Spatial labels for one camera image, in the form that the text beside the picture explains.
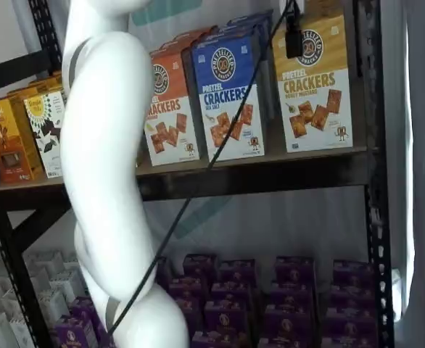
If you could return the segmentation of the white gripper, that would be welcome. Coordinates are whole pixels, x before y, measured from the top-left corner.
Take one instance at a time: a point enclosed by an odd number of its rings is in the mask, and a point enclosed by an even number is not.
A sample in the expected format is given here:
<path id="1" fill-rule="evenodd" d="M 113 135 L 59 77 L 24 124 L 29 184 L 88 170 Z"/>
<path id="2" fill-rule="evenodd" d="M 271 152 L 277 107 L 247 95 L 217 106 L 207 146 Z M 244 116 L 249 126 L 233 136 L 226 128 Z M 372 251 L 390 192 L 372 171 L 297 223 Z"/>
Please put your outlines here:
<path id="1" fill-rule="evenodd" d="M 286 5 L 292 1 L 279 0 L 280 13 L 283 13 Z M 295 0 L 299 10 L 293 10 L 286 16 L 285 48 L 288 59 L 302 56 L 302 30 L 300 27 L 301 13 L 305 12 L 305 0 Z"/>

